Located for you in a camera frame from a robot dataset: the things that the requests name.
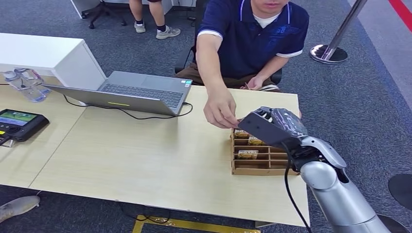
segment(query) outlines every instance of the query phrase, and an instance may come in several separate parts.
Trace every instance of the navy polo shirt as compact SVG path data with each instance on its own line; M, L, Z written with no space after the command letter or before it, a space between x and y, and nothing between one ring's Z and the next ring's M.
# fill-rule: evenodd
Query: navy polo shirt
M303 49L309 15L289 2L264 29L253 16L250 0L210 0L200 26L223 38L218 54L223 77L240 79L257 74L277 53Z

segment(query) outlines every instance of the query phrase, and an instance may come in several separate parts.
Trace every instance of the yellow floor marking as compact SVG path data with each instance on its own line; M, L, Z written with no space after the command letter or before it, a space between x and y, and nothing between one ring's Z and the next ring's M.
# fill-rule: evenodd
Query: yellow floor marking
M138 219L144 219L143 215L137 216ZM166 221L166 218L162 217L151 217L154 221L163 222ZM178 228L185 228L185 229L192 229L192 230L199 230L205 232L216 232L216 233L260 233L260 230L250 230L250 229L243 229L237 227L227 227L215 224L208 224L208 223L201 223L201 222L190 222L190 221L183 221L177 219L169 219L165 224L155 223L150 220L145 221L136 221L135 227L133 228L132 233L141 233L143 229L143 225L145 223L155 224L155 225L163 225L168 227L178 227Z

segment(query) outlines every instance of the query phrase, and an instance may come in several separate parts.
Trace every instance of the shoe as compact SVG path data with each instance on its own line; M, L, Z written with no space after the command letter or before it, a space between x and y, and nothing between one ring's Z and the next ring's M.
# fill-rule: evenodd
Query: shoe
M271 92L280 92L280 89L275 84L270 84L267 86L263 86L259 89L259 91L271 91Z
M171 28L169 26L166 26L166 31L164 32L160 32L159 30L157 30L156 38L159 40L163 40L169 37L178 36L179 34L180 34L180 29Z
M136 32L137 32L137 33L144 33L144 32L146 32L146 28L144 27L144 23L143 23L143 25L138 25L138 24L135 22L135 29L136 29Z
M16 215L24 214L40 203L38 196L17 198L0 206L0 223Z

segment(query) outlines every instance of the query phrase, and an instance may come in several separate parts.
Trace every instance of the man's arm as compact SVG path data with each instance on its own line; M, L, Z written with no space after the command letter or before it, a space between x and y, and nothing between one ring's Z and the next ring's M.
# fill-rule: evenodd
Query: man's arm
M196 62L200 77L208 90L225 87L218 55L221 44L222 38L217 35L202 34L197 38Z
M257 78L263 81L270 78L272 74L280 70L289 61L289 57L275 56L272 58L263 69L256 75Z

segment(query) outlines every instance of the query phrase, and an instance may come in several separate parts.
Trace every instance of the laptop keyboard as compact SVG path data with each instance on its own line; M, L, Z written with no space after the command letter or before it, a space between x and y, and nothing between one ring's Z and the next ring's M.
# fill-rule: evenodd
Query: laptop keyboard
M135 86L115 85L115 84L110 84L110 83L106 84L103 87L102 91L108 92L108 93L129 95L129 96L160 99L170 108L177 108L177 105L179 104L183 96L182 92L161 91L161 90L146 89L146 88L135 87Z

